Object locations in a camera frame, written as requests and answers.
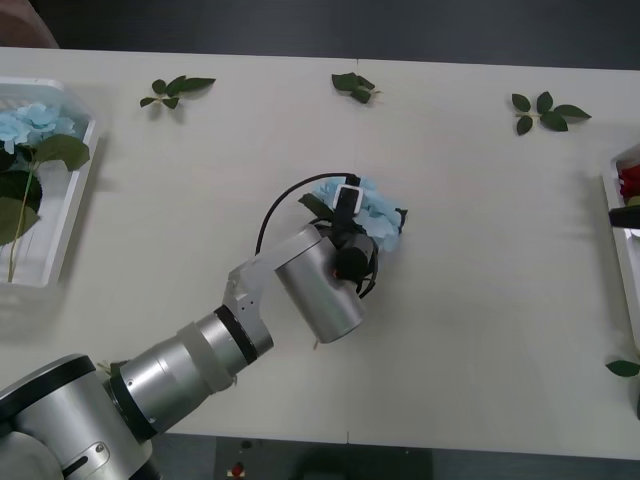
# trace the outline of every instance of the green leaf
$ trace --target green leaf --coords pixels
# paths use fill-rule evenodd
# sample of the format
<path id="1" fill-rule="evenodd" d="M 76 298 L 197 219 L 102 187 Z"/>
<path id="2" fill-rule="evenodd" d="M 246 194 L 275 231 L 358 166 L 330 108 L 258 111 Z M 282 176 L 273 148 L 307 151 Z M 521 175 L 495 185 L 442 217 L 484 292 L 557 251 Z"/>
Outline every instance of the green leaf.
<path id="1" fill-rule="evenodd" d="M 311 213 L 318 218 L 333 218 L 333 210 L 312 193 L 305 193 L 298 202 L 311 210 Z"/>
<path id="2" fill-rule="evenodd" d="M 180 93 L 197 92 L 213 85 L 215 78 L 187 78 L 180 84 Z"/>
<path id="3" fill-rule="evenodd" d="M 583 120 L 591 118 L 591 115 L 574 105 L 558 105 L 553 111 L 559 113 L 563 117 L 579 118 Z"/>
<path id="4" fill-rule="evenodd" d="M 608 363 L 607 368 L 619 377 L 635 377 L 640 373 L 640 365 L 626 360 L 616 360 Z"/>
<path id="5" fill-rule="evenodd" d="M 15 153 L 8 153 L 4 149 L 0 148 L 0 172 L 4 172 L 5 170 L 7 170 L 9 167 L 11 167 L 11 165 L 13 165 L 13 162 L 15 161 Z"/>
<path id="6" fill-rule="evenodd" d="M 27 183 L 29 183 L 29 172 L 12 170 L 11 172 L 0 173 L 0 197 L 13 198 L 22 202 Z M 27 193 L 27 206 L 37 212 L 40 210 L 41 201 L 42 186 L 38 181 L 38 177 L 33 175 L 29 184 L 29 192 Z"/>
<path id="7" fill-rule="evenodd" d="M 140 100 L 140 107 L 141 108 L 146 107 L 147 105 L 151 105 L 155 101 L 156 101 L 155 98 L 144 97 L 142 100 Z"/>
<path id="8" fill-rule="evenodd" d="M 344 75 L 331 75 L 331 81 L 336 90 L 341 92 L 353 92 L 360 86 L 358 76 L 353 72 Z"/>
<path id="9" fill-rule="evenodd" d="M 567 121 L 558 115 L 556 112 L 547 112 L 540 117 L 542 124 L 549 130 L 554 132 L 566 132 L 569 130 Z"/>
<path id="10" fill-rule="evenodd" d="M 174 97 L 174 98 L 165 98 L 164 100 L 162 100 L 162 103 L 164 103 L 167 107 L 169 107 L 171 110 L 175 110 L 176 107 L 178 106 L 178 102 L 180 101 L 179 98 Z"/>
<path id="11" fill-rule="evenodd" d="M 553 107 L 553 97 L 549 92 L 544 92 L 538 97 L 536 102 L 536 109 L 538 113 L 547 113 Z"/>
<path id="12" fill-rule="evenodd" d="M 364 77 L 358 75 L 358 83 L 368 90 L 373 90 L 376 86 Z"/>
<path id="13" fill-rule="evenodd" d="M 520 95 L 519 93 L 514 93 L 511 95 L 511 103 L 513 103 L 513 106 L 521 112 L 527 113 L 529 110 L 531 110 L 531 102 L 529 101 L 529 99 L 524 95 Z"/>
<path id="14" fill-rule="evenodd" d="M 0 245 L 13 242 L 20 222 L 22 202 L 14 198 L 0 197 Z M 21 235 L 24 235 L 40 219 L 31 208 L 25 207 Z"/>
<path id="15" fill-rule="evenodd" d="M 89 161 L 89 147 L 70 135 L 53 135 L 38 144 L 33 160 L 37 163 L 62 160 L 72 172 Z"/>
<path id="16" fill-rule="evenodd" d="M 360 103 L 367 103 L 369 100 L 371 100 L 371 93 L 360 88 L 351 92 L 351 96 L 358 100 Z"/>
<path id="17" fill-rule="evenodd" d="M 167 89 L 167 82 L 158 79 L 151 84 L 151 88 L 156 93 L 156 95 L 162 95 Z"/>
<path id="18" fill-rule="evenodd" d="M 531 127 L 533 127 L 533 118 L 529 115 L 525 115 L 518 120 L 518 123 L 516 124 L 516 132 L 518 132 L 519 136 L 522 136 L 531 130 Z"/>
<path id="19" fill-rule="evenodd" d="M 167 88 L 165 89 L 164 93 L 166 93 L 170 97 L 175 97 L 178 93 L 180 93 L 182 82 L 184 82 L 186 78 L 187 78 L 186 75 L 180 75 L 179 77 L 171 80 L 169 82 L 169 85 L 167 85 Z"/>

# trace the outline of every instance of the flower stem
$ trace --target flower stem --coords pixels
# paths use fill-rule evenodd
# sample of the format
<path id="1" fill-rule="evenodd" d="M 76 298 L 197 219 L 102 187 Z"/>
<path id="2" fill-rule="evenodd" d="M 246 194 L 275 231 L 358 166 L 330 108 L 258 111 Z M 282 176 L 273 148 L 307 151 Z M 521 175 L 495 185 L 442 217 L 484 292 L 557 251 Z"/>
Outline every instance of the flower stem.
<path id="1" fill-rule="evenodd" d="M 20 219 L 18 220 L 18 228 L 16 229 L 16 236 L 13 239 L 13 243 L 11 244 L 11 252 L 9 252 L 9 276 L 7 277 L 7 282 L 11 283 L 13 281 L 13 274 L 15 273 L 16 262 L 13 259 L 13 252 L 16 248 L 16 244 L 18 243 L 18 239 L 22 236 L 22 226 L 24 224 L 24 211 L 27 207 L 27 196 L 29 195 L 29 188 L 31 187 L 31 179 L 33 178 L 33 170 L 29 170 L 29 178 L 27 179 L 27 187 L 24 189 L 24 197 L 22 199 L 22 207 L 20 208 Z"/>

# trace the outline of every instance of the silver cylindrical joint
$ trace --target silver cylindrical joint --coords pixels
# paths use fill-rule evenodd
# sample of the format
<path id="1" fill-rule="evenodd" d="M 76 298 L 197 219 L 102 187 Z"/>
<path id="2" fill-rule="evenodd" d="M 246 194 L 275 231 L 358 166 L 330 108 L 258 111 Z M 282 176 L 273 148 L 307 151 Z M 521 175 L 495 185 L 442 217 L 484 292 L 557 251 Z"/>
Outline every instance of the silver cylindrical joint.
<path id="1" fill-rule="evenodd" d="M 333 274 L 335 247 L 329 238 L 306 250 L 276 273 L 316 338 L 330 343 L 362 322 L 364 308 L 352 282 Z"/>
<path id="2" fill-rule="evenodd" d="M 130 478 L 151 456 L 151 445 L 138 443 L 95 372 L 25 408 L 13 425 L 46 445 L 69 480 Z"/>
<path id="3" fill-rule="evenodd" d="M 138 438 L 167 431 L 207 397 L 231 386 L 250 363 L 238 332 L 225 322 L 235 318 L 207 315 L 128 361 L 112 378 L 114 398 Z"/>

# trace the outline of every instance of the white table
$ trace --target white table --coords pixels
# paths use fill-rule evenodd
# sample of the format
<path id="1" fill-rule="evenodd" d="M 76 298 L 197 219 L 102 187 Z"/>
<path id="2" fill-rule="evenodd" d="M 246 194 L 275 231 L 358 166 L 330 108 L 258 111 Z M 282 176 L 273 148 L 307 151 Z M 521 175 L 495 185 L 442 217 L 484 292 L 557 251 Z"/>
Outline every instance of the white table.
<path id="1" fill-rule="evenodd" d="M 200 318 L 284 188 L 354 169 L 409 208 L 367 322 L 314 351 L 274 281 L 276 348 L 173 431 L 640 459 L 637 384 L 604 367 L 631 342 L 599 179 L 638 141 L 640 73 L 11 49 L 0 61 L 68 82 L 108 130 L 59 291 L 45 311 L 0 317 L 0 384 L 72 351 L 130 358 Z M 383 91 L 374 105 L 333 91 L 331 73 L 356 70 Z M 218 82 L 180 114 L 137 106 L 180 74 Z M 510 94 L 543 90 L 594 118 L 517 138 Z M 309 218 L 296 198 L 267 244 Z"/>

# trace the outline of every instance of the white plastic container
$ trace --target white plastic container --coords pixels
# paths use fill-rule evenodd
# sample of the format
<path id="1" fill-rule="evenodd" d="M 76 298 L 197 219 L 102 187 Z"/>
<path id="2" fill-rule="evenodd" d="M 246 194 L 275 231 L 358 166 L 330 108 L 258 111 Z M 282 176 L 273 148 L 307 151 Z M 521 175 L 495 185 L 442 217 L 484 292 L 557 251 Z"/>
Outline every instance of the white plastic container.
<path id="1" fill-rule="evenodd" d="M 620 195 L 619 172 L 634 165 L 640 165 L 640 145 L 621 153 L 607 163 L 602 179 L 609 209 L 625 206 Z M 614 228 L 613 238 L 618 251 L 633 338 L 636 348 L 640 350 L 640 231 Z"/>
<path id="2" fill-rule="evenodd" d="M 36 102 L 59 106 L 60 115 L 75 122 L 76 135 L 89 146 L 93 159 L 99 137 L 97 122 L 73 92 L 56 80 L 0 77 L 0 111 Z M 16 244 L 12 283 L 7 283 L 11 244 L 0 247 L 0 290 L 26 292 L 57 282 L 91 163 L 75 172 L 68 172 L 62 162 L 40 166 L 40 220 Z"/>

